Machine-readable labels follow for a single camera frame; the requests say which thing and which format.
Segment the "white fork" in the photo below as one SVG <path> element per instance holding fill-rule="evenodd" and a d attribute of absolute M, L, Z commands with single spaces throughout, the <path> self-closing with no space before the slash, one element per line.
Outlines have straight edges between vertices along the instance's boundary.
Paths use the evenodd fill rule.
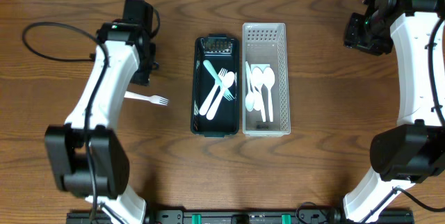
<path fill-rule="evenodd" d="M 140 99 L 140 100 L 143 100 L 146 102 L 151 102 L 153 104 L 158 104 L 158 105 L 162 105 L 162 106 L 168 105 L 168 99 L 158 96 L 158 95 L 144 96 L 144 95 L 139 95 L 137 93 L 132 93 L 132 92 L 126 91 L 124 97 L 129 98 L 129 99 Z"/>
<path fill-rule="evenodd" d="M 218 77 L 220 77 L 221 80 L 223 80 L 224 76 L 227 74 L 227 70 L 225 68 L 222 68 L 220 70 L 220 72 L 218 73 Z M 210 90 L 209 95 L 207 95 L 207 98 L 204 100 L 204 103 L 201 105 L 200 108 L 200 115 L 206 115 L 207 111 L 210 108 L 210 104 L 211 101 L 213 100 L 213 98 L 215 97 L 215 93 L 216 90 L 218 89 L 219 85 L 218 83 L 215 81 L 215 85 L 213 86 L 213 88 Z"/>

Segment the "wooden table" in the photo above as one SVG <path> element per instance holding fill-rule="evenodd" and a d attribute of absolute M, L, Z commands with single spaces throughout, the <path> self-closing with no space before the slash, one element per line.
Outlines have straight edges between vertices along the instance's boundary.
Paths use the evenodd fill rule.
<path fill-rule="evenodd" d="M 395 53 L 371 56 L 343 47 L 343 31 L 361 0 L 146 0 L 162 25 L 156 37 L 161 69 L 148 88 L 168 107 L 125 100 L 118 137 L 131 161 L 130 185 L 143 197 L 187 209 L 295 209 L 304 201 L 338 205 L 369 169 L 372 138 L 396 125 Z M 64 223 L 82 199 L 56 189 L 43 136 L 63 124 L 89 77 L 90 63 L 57 63 L 21 42 L 31 22 L 68 23 L 94 33 L 121 18 L 124 0 L 0 0 L 0 223 Z M 291 134 L 212 139 L 190 131 L 194 41 L 209 33 L 242 40 L 244 22 L 284 22 L 287 31 Z M 30 43 L 47 54 L 83 58 L 95 46 L 62 29 L 36 29 Z M 445 180 L 410 190 L 445 205 Z M 405 196 L 418 223 L 445 215 Z"/>

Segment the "plastic spoon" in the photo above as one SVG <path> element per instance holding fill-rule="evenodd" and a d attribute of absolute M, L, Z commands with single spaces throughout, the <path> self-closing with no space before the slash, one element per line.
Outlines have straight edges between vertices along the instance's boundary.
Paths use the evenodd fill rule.
<path fill-rule="evenodd" d="M 273 110 L 272 110 L 272 95 L 270 93 L 270 89 L 273 87 L 275 83 L 275 73 L 272 68 L 267 67 L 263 73 L 264 85 L 267 87 L 268 96 L 269 96 L 269 120 L 273 122 Z"/>
<path fill-rule="evenodd" d="M 228 72 L 224 78 L 221 79 L 222 88 L 215 101 L 211 105 L 209 112 L 207 112 L 207 120 L 212 120 L 215 117 L 216 111 L 220 106 L 221 99 L 223 98 L 224 92 L 232 86 L 235 81 L 235 74 L 233 72 Z"/>
<path fill-rule="evenodd" d="M 259 109 L 261 111 L 261 117 L 263 118 L 263 122 L 266 122 L 266 112 L 264 110 L 264 101 L 263 95 L 261 94 L 261 87 L 263 86 L 263 72 L 256 67 L 252 71 L 252 84 L 257 88 L 258 91 L 255 91 L 255 110 Z"/>
<path fill-rule="evenodd" d="M 248 94 L 245 96 L 245 109 L 247 109 L 247 111 L 249 112 L 252 112 L 255 103 L 255 95 L 250 88 L 250 75 L 252 75 L 252 73 L 247 61 L 245 62 L 245 73 L 246 77 L 248 78 Z"/>

